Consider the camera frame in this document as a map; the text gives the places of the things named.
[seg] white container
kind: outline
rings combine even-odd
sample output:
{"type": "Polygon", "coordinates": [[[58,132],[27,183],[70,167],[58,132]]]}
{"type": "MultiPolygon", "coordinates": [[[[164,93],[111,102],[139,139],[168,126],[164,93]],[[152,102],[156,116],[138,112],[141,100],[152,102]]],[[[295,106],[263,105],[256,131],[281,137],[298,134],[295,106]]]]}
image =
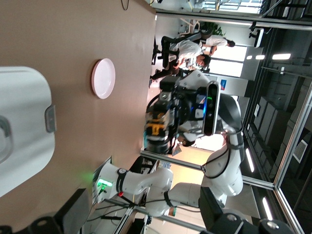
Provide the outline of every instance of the white container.
{"type": "Polygon", "coordinates": [[[54,133],[46,128],[51,106],[46,79],[28,67],[0,67],[0,197],[50,161],[54,133]]]}

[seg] window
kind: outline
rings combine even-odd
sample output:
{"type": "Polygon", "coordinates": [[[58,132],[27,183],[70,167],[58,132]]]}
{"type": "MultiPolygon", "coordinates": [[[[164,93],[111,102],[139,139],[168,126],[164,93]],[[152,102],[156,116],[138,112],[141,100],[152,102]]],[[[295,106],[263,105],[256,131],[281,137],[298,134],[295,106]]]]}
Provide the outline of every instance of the window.
{"type": "Polygon", "coordinates": [[[246,46],[219,46],[211,57],[210,73],[240,77],[246,52],[246,46]]]}
{"type": "Polygon", "coordinates": [[[259,14],[263,0],[197,0],[196,8],[259,14]]]}

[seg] cable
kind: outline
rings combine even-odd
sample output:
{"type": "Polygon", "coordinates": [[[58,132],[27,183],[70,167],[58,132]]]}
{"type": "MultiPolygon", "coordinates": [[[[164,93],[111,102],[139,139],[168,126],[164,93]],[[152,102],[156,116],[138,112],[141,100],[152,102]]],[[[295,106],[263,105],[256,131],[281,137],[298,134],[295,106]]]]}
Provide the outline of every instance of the cable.
{"type": "Polygon", "coordinates": [[[243,124],[243,122],[242,122],[242,121],[240,121],[240,123],[241,123],[242,127],[239,129],[239,131],[238,131],[238,132],[236,132],[236,133],[224,133],[224,134],[222,134],[222,135],[229,136],[229,135],[236,135],[236,134],[241,133],[241,132],[243,131],[243,129],[244,129],[244,124],[243,124]]]}
{"type": "Polygon", "coordinates": [[[157,94],[155,97],[152,98],[152,100],[150,100],[150,102],[146,107],[146,110],[151,107],[151,105],[153,104],[154,101],[156,101],[157,98],[159,98],[159,94],[157,94]]]}
{"type": "Polygon", "coordinates": [[[268,30],[268,32],[266,32],[265,34],[268,34],[268,33],[271,31],[271,29],[272,29],[272,28],[270,28],[270,29],[268,30]]]}
{"type": "Polygon", "coordinates": [[[222,156],[224,156],[227,152],[229,151],[229,149],[226,149],[226,151],[224,151],[223,154],[219,155],[218,157],[215,157],[214,159],[211,159],[210,161],[206,162],[205,164],[201,165],[201,167],[204,167],[206,165],[208,165],[209,163],[221,158],[222,156]]]}
{"type": "Polygon", "coordinates": [[[118,225],[118,224],[115,224],[115,223],[113,222],[113,220],[112,220],[112,219],[111,219],[111,223],[112,223],[112,224],[114,224],[115,226],[117,226],[117,225],[118,225]]]}
{"type": "Polygon", "coordinates": [[[103,214],[103,215],[101,215],[101,216],[98,216],[98,217],[96,217],[96,218],[89,219],[89,220],[87,220],[87,222],[94,221],[94,220],[96,220],[96,219],[99,219],[99,218],[105,217],[106,215],[109,215],[109,214],[111,214],[111,213],[113,213],[113,212],[120,211],[120,210],[123,210],[123,209],[126,209],[126,208],[127,208],[127,207],[123,207],[123,208],[119,208],[119,209],[116,209],[116,210],[110,211],[110,212],[108,212],[108,213],[106,213],[106,214],[103,214]]]}
{"type": "Polygon", "coordinates": [[[183,209],[183,210],[186,210],[186,211],[190,211],[190,212],[194,212],[194,213],[199,213],[200,211],[192,211],[192,210],[189,210],[189,209],[186,209],[184,207],[180,207],[180,206],[177,206],[179,209],[183,209]]]}
{"type": "Polygon", "coordinates": [[[119,206],[119,205],[111,205],[111,206],[105,206],[105,207],[97,208],[96,211],[103,210],[103,209],[110,208],[110,207],[114,207],[114,206],[119,206]]]}
{"type": "Polygon", "coordinates": [[[125,8],[125,6],[123,5],[123,1],[122,1],[122,0],[120,0],[120,1],[121,1],[121,5],[122,5],[123,10],[124,10],[124,11],[128,10],[129,1],[130,1],[130,0],[128,0],[128,2],[127,2],[127,8],[125,8]]]}
{"type": "Polygon", "coordinates": [[[87,219],[86,219],[86,221],[84,221],[84,223],[88,222],[88,218],[89,218],[89,215],[90,215],[90,213],[91,213],[91,210],[92,210],[92,208],[94,207],[94,205],[96,204],[97,198],[98,198],[98,196],[99,196],[100,194],[101,194],[101,192],[99,192],[98,195],[97,195],[97,197],[94,199],[94,203],[92,204],[92,206],[91,206],[91,208],[90,208],[90,211],[89,211],[89,213],[88,213],[87,219]]]}
{"type": "Polygon", "coordinates": [[[222,170],[219,174],[217,174],[217,175],[215,175],[215,176],[208,176],[208,175],[206,175],[206,173],[204,172],[204,175],[205,175],[208,179],[215,179],[215,178],[219,177],[220,175],[222,175],[222,174],[225,172],[225,170],[227,169],[228,165],[229,165],[229,162],[230,162],[230,155],[231,155],[231,151],[229,150],[228,160],[226,161],[225,167],[223,168],[223,170],[222,170]]]}

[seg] blue sign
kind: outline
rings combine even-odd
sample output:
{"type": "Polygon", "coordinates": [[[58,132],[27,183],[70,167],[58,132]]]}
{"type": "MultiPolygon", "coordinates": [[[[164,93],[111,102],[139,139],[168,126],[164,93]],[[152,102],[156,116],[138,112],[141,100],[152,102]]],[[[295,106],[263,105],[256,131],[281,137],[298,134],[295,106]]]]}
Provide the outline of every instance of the blue sign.
{"type": "Polygon", "coordinates": [[[226,79],[222,79],[220,84],[221,84],[221,90],[225,90],[226,79]]]}

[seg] white plate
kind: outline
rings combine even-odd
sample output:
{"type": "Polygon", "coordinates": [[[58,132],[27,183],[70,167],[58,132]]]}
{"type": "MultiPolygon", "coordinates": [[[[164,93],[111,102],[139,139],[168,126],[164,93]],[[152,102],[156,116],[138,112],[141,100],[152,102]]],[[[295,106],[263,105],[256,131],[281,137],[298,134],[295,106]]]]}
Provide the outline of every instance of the white plate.
{"type": "Polygon", "coordinates": [[[107,98],[113,91],[115,85],[115,67],[109,58],[97,62],[92,72],[92,89],[100,98],[107,98]]]}

